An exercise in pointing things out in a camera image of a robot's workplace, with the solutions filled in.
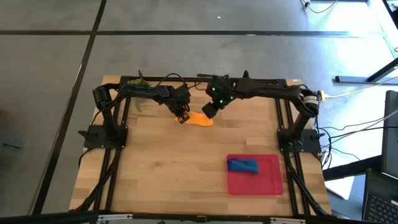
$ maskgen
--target red plate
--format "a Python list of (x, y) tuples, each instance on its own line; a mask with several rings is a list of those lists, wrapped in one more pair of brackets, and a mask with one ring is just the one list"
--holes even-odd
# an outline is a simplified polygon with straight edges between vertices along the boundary
[(228, 155), (226, 159), (227, 161), (229, 159), (255, 159), (259, 166), (258, 174), (227, 171), (230, 195), (282, 195), (284, 193), (277, 155), (235, 154)]

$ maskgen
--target white cable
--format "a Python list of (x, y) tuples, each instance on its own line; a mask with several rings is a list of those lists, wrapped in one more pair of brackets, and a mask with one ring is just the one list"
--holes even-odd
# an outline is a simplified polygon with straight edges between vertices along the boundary
[(342, 94), (335, 95), (335, 96), (327, 95), (323, 90), (321, 90), (321, 99), (324, 101), (324, 100), (326, 100), (327, 98), (337, 98), (337, 97), (341, 97), (341, 96), (346, 96), (346, 95), (349, 95), (349, 94), (352, 94), (352, 93), (356, 93), (356, 92), (358, 92), (358, 91), (365, 90), (365, 89), (367, 89), (367, 88), (371, 88), (371, 87), (375, 87), (375, 86), (384, 84), (384, 83), (389, 82), (389, 81), (391, 81), (391, 80), (393, 80), (393, 79), (395, 79), (395, 78), (398, 78), (398, 76), (392, 77), (392, 78), (390, 78), (390, 79), (388, 79), (388, 80), (386, 80), (386, 81), (384, 81), (384, 82), (380, 82), (380, 83), (377, 83), (377, 84), (375, 84), (375, 85), (367, 86), (367, 87), (364, 87), (364, 88), (359, 88), (359, 89), (357, 89), (357, 90), (349, 91), (349, 92), (342, 93)]
[(341, 140), (341, 139), (343, 139), (343, 138), (345, 138), (345, 137), (348, 137), (348, 136), (350, 136), (350, 135), (352, 135), (352, 134), (355, 134), (355, 133), (358, 133), (358, 132), (363, 131), (363, 130), (365, 130), (365, 129), (368, 129), (368, 128), (370, 128), (370, 127), (373, 127), (373, 126), (377, 125), (378, 123), (380, 123), (381, 121), (385, 121), (385, 120), (389, 119), (391, 116), (393, 116), (393, 115), (396, 114), (396, 113), (398, 113), (398, 110), (395, 110), (394, 112), (392, 112), (392, 113), (389, 114), (388, 116), (384, 117), (382, 120), (377, 121), (376, 123), (371, 124), (371, 125), (369, 125), (368, 127), (363, 128), (363, 129), (361, 129), (361, 130), (359, 130), (359, 131), (354, 131), (354, 132), (349, 133), (349, 134), (347, 134), (347, 135), (345, 135), (345, 136), (342, 136), (342, 137), (340, 137), (340, 138), (334, 140), (334, 141), (331, 142), (330, 144), (333, 144), (333, 143), (335, 143), (335, 142), (337, 142), (337, 141), (339, 141), (339, 140)]
[(317, 11), (315, 11), (315, 10), (313, 10), (313, 9), (311, 8), (311, 6), (310, 6), (311, 3), (310, 3), (310, 2), (306, 2), (305, 0), (301, 0), (301, 1), (304, 3), (304, 6), (305, 6), (305, 7), (309, 8), (309, 9), (310, 9), (312, 12), (314, 12), (314, 13), (323, 13), (323, 12), (325, 12), (326, 10), (330, 9), (334, 4), (336, 4), (336, 3), (338, 2), (338, 0), (336, 0), (336, 1), (334, 1), (329, 7), (327, 7), (326, 9), (317, 12)]

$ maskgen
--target black metal stand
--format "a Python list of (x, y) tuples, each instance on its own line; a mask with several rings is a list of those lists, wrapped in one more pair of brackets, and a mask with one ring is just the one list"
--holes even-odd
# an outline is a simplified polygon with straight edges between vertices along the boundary
[[(336, 76), (337, 83), (366, 83), (366, 84), (377, 84), (388, 80), (385, 78), (392, 71), (398, 69), (398, 58), (394, 59), (392, 62), (388, 63), (382, 69), (377, 71), (370, 77), (349, 77), (349, 76)], [(386, 85), (398, 85), (398, 79), (391, 80)]]
[(373, 169), (380, 172), (381, 156), (375, 156), (361, 161), (336, 166), (323, 171), (325, 181), (336, 180), (353, 175), (364, 174), (366, 169)]

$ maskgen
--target orange object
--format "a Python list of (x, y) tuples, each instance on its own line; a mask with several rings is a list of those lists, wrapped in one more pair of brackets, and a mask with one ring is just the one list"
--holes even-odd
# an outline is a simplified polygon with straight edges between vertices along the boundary
[(194, 111), (189, 111), (188, 112), (189, 119), (186, 121), (184, 124), (196, 124), (199, 126), (206, 126), (209, 127), (213, 125), (213, 120), (208, 119), (205, 114), (203, 113), (197, 113)]

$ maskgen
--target floor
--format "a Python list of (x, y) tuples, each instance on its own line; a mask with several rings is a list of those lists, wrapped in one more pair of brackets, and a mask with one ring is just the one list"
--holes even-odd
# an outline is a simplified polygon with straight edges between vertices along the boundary
[[(91, 30), (100, 3), (2, 0), (0, 30)], [(312, 3), (316, 9), (328, 5)], [(108, 1), (99, 30), (304, 32), (96, 36), (43, 212), (68, 210), (83, 145), (77, 131), (86, 129), (91, 120), (91, 91), (103, 75), (137, 75), (140, 69), (146, 76), (177, 72), (187, 77), (197, 73), (238, 77), (249, 70), (252, 77), (301, 79), (313, 90), (337, 95), (362, 85), (336, 84), (336, 75), (368, 76), (394, 59), (378, 22), (363, 2), (339, 2), (330, 11), (314, 14), (304, 10), (299, 0)], [(307, 35), (306, 31), (349, 35)], [(0, 149), (0, 217), (30, 212), (88, 39), (88, 35), (0, 35), (0, 136), (23, 145)], [(397, 87), (378, 86), (323, 102), (320, 126), (342, 127), (382, 117), (385, 92), (390, 89)], [(381, 132), (357, 134), (333, 146), (362, 159), (375, 156), (381, 152)]]

